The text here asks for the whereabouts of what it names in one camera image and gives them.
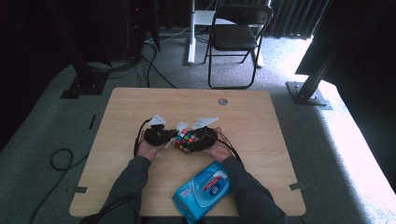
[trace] chair backrest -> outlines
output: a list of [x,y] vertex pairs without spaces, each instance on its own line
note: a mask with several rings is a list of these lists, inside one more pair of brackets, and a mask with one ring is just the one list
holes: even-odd
[[213,17],[212,25],[216,24],[216,19],[231,21],[236,24],[253,25],[261,24],[266,26],[274,11],[268,6],[261,5],[232,5],[219,9]]

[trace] person's right hand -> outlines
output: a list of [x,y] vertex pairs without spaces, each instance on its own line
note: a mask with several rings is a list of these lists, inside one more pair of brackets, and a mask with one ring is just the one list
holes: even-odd
[[[221,140],[222,142],[227,143],[227,140],[221,134],[221,128],[217,127],[214,130],[215,132],[219,133],[218,139]],[[233,155],[231,150],[227,146],[224,146],[224,144],[222,144],[219,141],[216,141],[216,143],[212,147],[202,151],[206,154],[209,154],[210,157],[212,157],[215,161],[218,161],[220,163],[222,163],[225,159]]]

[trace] round hole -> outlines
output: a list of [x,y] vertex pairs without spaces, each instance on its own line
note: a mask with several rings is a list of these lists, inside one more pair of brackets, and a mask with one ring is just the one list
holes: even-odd
[[228,101],[224,98],[219,98],[218,103],[219,103],[219,105],[227,105]]

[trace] person's left hand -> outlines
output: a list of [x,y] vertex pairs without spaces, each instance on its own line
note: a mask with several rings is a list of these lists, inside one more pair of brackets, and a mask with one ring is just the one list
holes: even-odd
[[137,148],[136,156],[146,157],[149,161],[153,162],[157,156],[158,151],[165,146],[165,144],[160,146],[152,146],[147,141],[144,140],[145,131],[140,135],[140,145]]

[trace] rubik's cube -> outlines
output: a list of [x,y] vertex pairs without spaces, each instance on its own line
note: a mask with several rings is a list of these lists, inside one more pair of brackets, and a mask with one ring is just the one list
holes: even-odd
[[184,151],[187,151],[186,148],[184,148],[183,146],[186,146],[190,143],[192,143],[195,139],[195,134],[187,131],[186,129],[184,129],[183,131],[181,131],[181,133],[177,136],[177,139],[175,141],[175,147],[180,148]]

